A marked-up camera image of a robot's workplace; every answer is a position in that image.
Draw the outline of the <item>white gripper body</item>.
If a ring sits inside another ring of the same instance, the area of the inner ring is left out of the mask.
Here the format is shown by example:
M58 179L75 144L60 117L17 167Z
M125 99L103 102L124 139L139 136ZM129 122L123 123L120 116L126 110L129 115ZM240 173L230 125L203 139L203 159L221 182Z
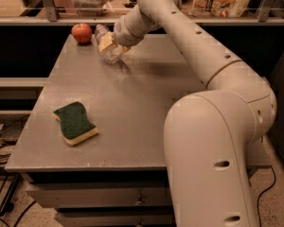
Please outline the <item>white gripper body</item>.
M124 16L114 24L114 34L115 41L123 46L134 46L144 39L144 37L137 37L131 33L126 25Z

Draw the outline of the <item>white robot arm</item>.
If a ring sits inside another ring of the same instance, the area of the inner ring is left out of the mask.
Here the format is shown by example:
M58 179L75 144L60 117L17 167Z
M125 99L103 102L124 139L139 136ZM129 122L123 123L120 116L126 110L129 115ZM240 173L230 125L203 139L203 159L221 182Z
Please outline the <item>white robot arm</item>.
M248 145L275 121L269 83L180 10L181 0L137 0L100 43L131 47L162 27L204 86L169 110L164 152L177 227L259 227L246 172Z

